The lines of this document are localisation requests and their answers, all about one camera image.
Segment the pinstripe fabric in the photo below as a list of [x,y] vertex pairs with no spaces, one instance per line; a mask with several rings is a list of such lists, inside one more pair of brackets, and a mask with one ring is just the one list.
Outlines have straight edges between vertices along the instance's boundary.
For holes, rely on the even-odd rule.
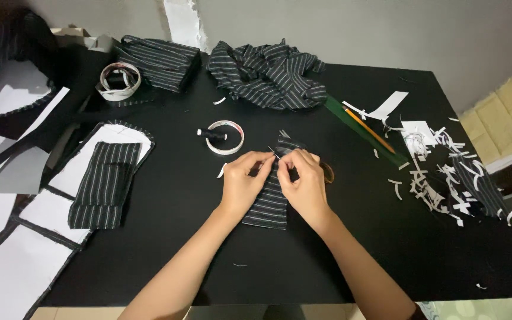
[[118,61],[134,65],[154,87],[180,92],[200,64],[200,50],[157,39],[125,35],[116,46]]
[[[30,60],[48,78],[53,79],[54,53],[57,50],[56,38],[46,22],[29,9],[18,9],[0,23],[0,65],[8,60]],[[49,95],[54,96],[56,90],[52,83],[49,86],[53,89]],[[43,97],[14,112],[46,104],[53,96]]]
[[[281,157],[297,148],[305,149],[305,145],[280,135],[278,137],[275,153]],[[281,192],[277,173],[278,159],[276,158],[272,165],[272,171],[266,179],[266,182],[264,182],[262,191],[260,191],[252,207],[250,207],[246,215],[242,218],[242,223],[272,229],[286,229],[287,199]]]
[[122,207],[141,143],[98,142],[68,213],[71,229],[113,229]]
[[307,70],[321,72],[325,63],[317,56],[280,44],[232,49],[219,41],[210,54],[207,70],[218,88],[231,91],[232,99],[245,98],[263,108],[302,109],[327,100],[325,86],[303,77]]
[[502,209],[503,211],[500,217],[507,216],[509,211],[503,201],[503,195],[497,190],[497,186],[493,184],[487,170],[483,169],[483,177],[477,178],[477,188],[479,189],[479,191],[477,191],[473,186],[474,175],[467,171],[467,169],[461,165],[462,163],[475,171],[477,171],[477,169],[474,168],[474,164],[471,160],[465,159],[462,156],[453,157],[453,167],[456,169],[457,176],[461,179],[461,182],[468,192],[472,194],[472,197],[485,206],[484,214],[490,217],[497,217],[497,211]]

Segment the pencil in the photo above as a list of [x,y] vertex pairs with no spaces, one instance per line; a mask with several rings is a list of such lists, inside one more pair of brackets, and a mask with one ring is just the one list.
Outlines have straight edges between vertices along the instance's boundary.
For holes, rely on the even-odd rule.
[[385,146],[386,149],[388,149],[390,152],[396,154],[393,147],[391,147],[388,143],[386,143],[386,141],[384,141],[381,137],[379,137],[376,133],[374,133],[374,131],[371,128],[369,128],[364,122],[362,122],[361,119],[359,119],[359,117],[355,116],[355,114],[353,112],[351,112],[351,110],[349,110],[349,108],[346,108],[345,106],[343,106],[343,109],[351,117],[353,117],[353,119],[355,119],[355,121],[357,121],[360,125],[362,125],[362,127],[364,127],[373,137],[375,137],[378,140],[378,142],[382,143],[382,145]]

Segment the floor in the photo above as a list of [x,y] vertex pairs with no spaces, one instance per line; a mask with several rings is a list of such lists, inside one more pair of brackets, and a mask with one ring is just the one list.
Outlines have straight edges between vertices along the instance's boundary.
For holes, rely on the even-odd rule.
[[[512,320],[512,298],[436,301],[425,304],[430,320]],[[303,305],[307,320],[363,320],[354,304]],[[124,308],[39,308],[31,320],[115,320]]]

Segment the spool of black thread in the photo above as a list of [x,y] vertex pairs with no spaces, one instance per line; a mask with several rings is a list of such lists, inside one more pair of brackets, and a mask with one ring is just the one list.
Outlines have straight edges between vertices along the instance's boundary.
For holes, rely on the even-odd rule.
[[197,135],[210,140],[226,140],[226,133],[218,133],[210,129],[198,129]]

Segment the tape roll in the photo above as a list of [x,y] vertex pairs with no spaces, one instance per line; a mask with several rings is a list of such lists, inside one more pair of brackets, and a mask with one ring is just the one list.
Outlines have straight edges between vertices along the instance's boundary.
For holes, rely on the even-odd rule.
[[[126,84],[124,89],[110,89],[106,77],[112,72],[121,73],[124,76],[124,82]],[[137,76],[137,81],[135,81],[135,83],[131,81],[131,78],[134,78],[134,75]],[[142,77],[139,74],[138,68],[129,63],[115,62],[107,65],[106,68],[102,70],[102,73],[100,74],[100,83],[96,85],[96,90],[98,90],[102,97],[108,101],[121,101],[131,97],[139,88],[141,83]]]
[[240,150],[240,148],[242,148],[242,145],[244,144],[244,131],[242,130],[242,128],[232,121],[220,120],[220,121],[215,122],[214,124],[211,124],[207,129],[212,130],[212,129],[214,129],[216,127],[220,127],[220,126],[231,126],[231,127],[235,128],[238,131],[238,133],[240,133],[240,143],[232,149],[221,150],[221,149],[215,148],[215,146],[210,144],[209,139],[205,138],[209,149],[211,149],[212,152],[214,152],[214,153],[222,154],[224,156],[226,156],[228,154],[233,154],[236,151]]

